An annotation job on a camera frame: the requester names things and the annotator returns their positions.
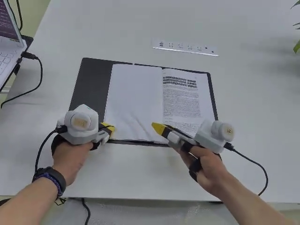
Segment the hand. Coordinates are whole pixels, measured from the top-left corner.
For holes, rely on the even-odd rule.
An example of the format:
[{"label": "hand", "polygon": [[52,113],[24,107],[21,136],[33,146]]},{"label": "hand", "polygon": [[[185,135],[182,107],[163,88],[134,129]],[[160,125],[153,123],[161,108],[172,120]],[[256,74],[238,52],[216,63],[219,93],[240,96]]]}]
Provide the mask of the hand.
[{"label": "hand", "polygon": [[91,142],[83,145],[71,145],[63,142],[57,146],[53,155],[53,169],[63,175],[67,186],[75,181],[77,173],[83,166],[92,147]]},{"label": "hand", "polygon": [[[189,167],[195,160],[190,154],[179,152],[184,163]],[[190,153],[200,158],[202,170],[197,174],[197,182],[204,190],[218,197],[224,185],[234,177],[226,170],[220,157],[211,150],[194,146]]]}]

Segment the hand-mounted device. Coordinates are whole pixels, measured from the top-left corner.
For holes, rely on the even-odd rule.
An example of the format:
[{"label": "hand-mounted device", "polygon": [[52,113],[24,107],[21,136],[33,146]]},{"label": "hand-mounted device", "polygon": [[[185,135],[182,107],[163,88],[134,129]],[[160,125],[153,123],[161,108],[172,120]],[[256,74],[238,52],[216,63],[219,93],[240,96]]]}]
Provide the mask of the hand-mounted device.
[{"label": "hand-mounted device", "polygon": [[62,142],[73,145],[93,142],[91,150],[95,150],[99,145],[106,143],[115,131],[115,127],[103,122],[99,123],[98,120],[98,113],[86,105],[80,105],[73,111],[68,111],[64,117],[57,121],[56,128],[42,142],[37,153],[35,173],[38,170],[42,148],[54,133],[58,133],[58,135],[51,145],[52,155]]},{"label": "hand-mounted device", "polygon": [[190,153],[190,150],[194,146],[210,149],[216,155],[220,157],[220,153],[224,148],[237,153],[248,161],[258,165],[263,170],[266,183],[262,191],[258,194],[261,195],[268,186],[268,175],[266,170],[259,163],[249,159],[243,154],[234,149],[230,143],[234,138],[234,129],[228,123],[222,123],[220,121],[204,120],[199,127],[195,137],[191,137],[181,130],[166,124],[152,123],[154,130],[169,141],[169,146],[181,150],[191,155],[195,160],[189,166],[190,176],[197,182],[197,173],[202,169],[200,158],[195,157]]}]

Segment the forearm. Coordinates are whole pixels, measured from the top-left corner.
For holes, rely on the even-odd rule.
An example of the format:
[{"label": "forearm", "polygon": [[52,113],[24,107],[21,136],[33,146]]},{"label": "forearm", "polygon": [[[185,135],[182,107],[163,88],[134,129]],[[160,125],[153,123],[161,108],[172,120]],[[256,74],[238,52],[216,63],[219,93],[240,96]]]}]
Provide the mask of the forearm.
[{"label": "forearm", "polygon": [[259,196],[245,188],[233,176],[230,176],[222,186],[218,197],[240,225],[294,224],[265,203]]},{"label": "forearm", "polygon": [[39,178],[0,207],[0,224],[38,225],[57,197],[57,187]]}]

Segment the laptop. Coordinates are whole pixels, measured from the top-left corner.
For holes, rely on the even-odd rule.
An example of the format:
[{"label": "laptop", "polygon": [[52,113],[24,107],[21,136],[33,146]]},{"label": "laptop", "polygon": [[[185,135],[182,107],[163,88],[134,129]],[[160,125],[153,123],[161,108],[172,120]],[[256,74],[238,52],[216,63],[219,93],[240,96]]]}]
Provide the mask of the laptop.
[{"label": "laptop", "polygon": [[0,0],[0,89],[27,48],[7,0]]}]

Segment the laptop screen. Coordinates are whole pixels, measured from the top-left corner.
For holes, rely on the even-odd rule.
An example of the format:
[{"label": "laptop screen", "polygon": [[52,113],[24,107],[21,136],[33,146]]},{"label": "laptop screen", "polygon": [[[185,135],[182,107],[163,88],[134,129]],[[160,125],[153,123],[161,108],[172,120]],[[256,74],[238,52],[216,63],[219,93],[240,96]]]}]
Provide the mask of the laptop screen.
[{"label": "laptop screen", "polygon": [[19,40],[11,18],[9,17],[8,9],[4,4],[4,0],[0,0],[0,36]]}]

